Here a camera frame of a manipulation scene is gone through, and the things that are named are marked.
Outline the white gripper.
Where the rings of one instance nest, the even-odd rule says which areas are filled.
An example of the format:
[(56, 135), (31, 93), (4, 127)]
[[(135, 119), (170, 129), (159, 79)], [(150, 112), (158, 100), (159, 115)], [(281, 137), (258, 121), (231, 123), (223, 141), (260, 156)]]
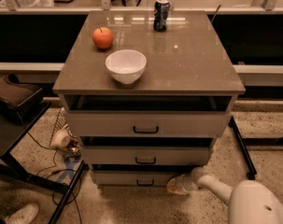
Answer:
[(203, 168), (196, 167), (190, 173), (170, 179), (166, 185), (167, 191), (178, 195), (186, 195), (193, 190), (202, 189), (204, 186), (200, 183), (200, 179), (205, 175), (207, 175), (207, 172)]

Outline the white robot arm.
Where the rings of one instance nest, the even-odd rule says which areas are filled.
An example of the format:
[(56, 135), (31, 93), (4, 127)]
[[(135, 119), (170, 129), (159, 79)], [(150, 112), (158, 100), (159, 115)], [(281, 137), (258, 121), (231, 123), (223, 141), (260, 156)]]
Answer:
[(283, 204), (263, 184), (244, 180), (234, 187), (196, 167), (170, 179), (167, 190), (178, 195), (208, 189), (228, 206), (229, 224), (283, 224)]

